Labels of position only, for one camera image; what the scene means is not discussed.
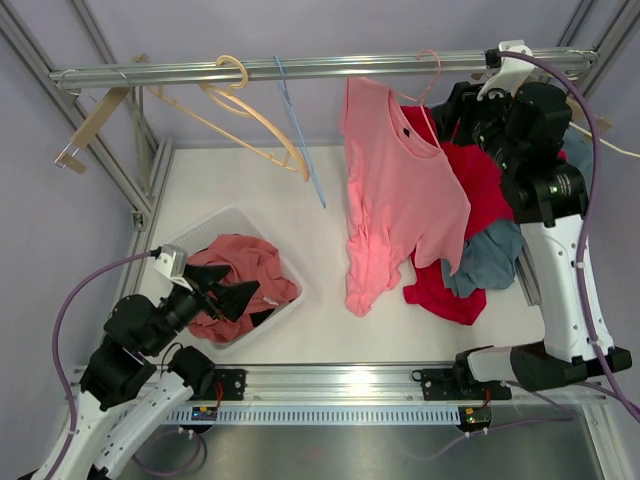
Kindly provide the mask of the dusty pink t shirt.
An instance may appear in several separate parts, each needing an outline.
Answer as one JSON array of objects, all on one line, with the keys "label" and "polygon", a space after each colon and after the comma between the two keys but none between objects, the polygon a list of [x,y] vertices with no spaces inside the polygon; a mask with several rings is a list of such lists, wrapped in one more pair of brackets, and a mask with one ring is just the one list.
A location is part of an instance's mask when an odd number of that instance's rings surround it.
[{"label": "dusty pink t shirt", "polygon": [[298,297],[297,285],[282,270],[279,250],[264,239],[222,234],[206,249],[190,256],[195,273],[227,273],[214,282],[209,296],[243,307],[236,319],[203,312],[189,325],[192,335],[215,344],[228,344],[261,327],[274,311]]}]

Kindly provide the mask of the light blue wire hanger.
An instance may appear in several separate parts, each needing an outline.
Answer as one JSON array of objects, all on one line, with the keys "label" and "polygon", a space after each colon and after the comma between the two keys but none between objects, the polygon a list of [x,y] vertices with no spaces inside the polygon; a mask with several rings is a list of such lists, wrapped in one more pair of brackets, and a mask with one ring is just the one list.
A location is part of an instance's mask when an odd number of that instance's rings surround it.
[{"label": "light blue wire hanger", "polygon": [[278,68],[279,74],[280,74],[280,79],[278,82],[278,89],[279,89],[279,94],[281,97],[281,100],[283,102],[285,111],[288,115],[289,118],[289,122],[293,128],[293,131],[295,132],[296,136],[297,136],[297,146],[299,147],[299,150],[302,153],[303,159],[305,160],[306,166],[309,170],[309,174],[310,174],[310,179],[312,181],[312,184],[314,186],[316,195],[318,197],[318,200],[322,206],[323,209],[327,208],[327,201],[326,201],[326,196],[325,196],[325,192],[324,189],[321,185],[321,182],[317,176],[316,170],[315,170],[315,165],[313,162],[313,159],[310,155],[307,143],[306,143],[306,139],[304,137],[304,134],[302,132],[300,123],[298,121],[297,115],[296,115],[296,111],[293,105],[293,101],[291,99],[290,93],[289,93],[289,89],[287,86],[287,82],[286,82],[286,71],[285,68],[283,66],[283,63],[281,61],[281,59],[277,56],[274,55],[273,56],[273,60]]}]

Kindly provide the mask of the black t shirt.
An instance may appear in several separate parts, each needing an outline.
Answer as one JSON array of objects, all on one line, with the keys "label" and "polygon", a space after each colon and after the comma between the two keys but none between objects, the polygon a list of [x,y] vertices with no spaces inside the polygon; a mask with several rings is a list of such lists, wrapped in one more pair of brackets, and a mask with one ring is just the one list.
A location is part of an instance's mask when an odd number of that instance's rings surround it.
[{"label": "black t shirt", "polygon": [[272,314],[274,313],[274,309],[267,309],[255,313],[251,313],[249,315],[251,325],[253,328],[258,328],[262,323],[264,323]]}]

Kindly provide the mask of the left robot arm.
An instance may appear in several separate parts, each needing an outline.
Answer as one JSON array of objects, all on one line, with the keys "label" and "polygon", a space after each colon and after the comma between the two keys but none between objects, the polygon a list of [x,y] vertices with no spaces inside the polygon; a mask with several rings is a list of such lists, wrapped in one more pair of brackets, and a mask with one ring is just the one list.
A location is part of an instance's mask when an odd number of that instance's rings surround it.
[{"label": "left robot arm", "polygon": [[79,392],[67,395],[70,418],[34,479],[116,479],[136,451],[179,406],[189,400],[240,401],[246,373],[217,369],[193,346],[178,350],[145,396],[156,373],[151,358],[198,314],[239,319],[257,281],[224,285],[227,265],[185,266],[170,294],[153,304],[139,294],[119,300],[104,325],[105,337],[91,355]]}]

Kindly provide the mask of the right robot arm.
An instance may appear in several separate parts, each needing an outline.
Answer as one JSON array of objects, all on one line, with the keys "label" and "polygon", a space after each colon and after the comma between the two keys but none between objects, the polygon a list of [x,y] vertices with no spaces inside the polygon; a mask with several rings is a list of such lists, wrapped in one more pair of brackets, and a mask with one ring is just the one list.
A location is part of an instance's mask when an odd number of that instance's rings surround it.
[{"label": "right robot arm", "polygon": [[544,321],[538,342],[457,354],[448,383],[464,397],[490,390],[508,399],[510,382],[536,392],[630,369],[631,353],[615,345],[601,314],[581,236],[587,186],[560,155],[572,118],[566,94],[546,83],[509,93],[459,82],[432,116],[439,140],[478,147],[500,171],[502,196],[532,259]]}]

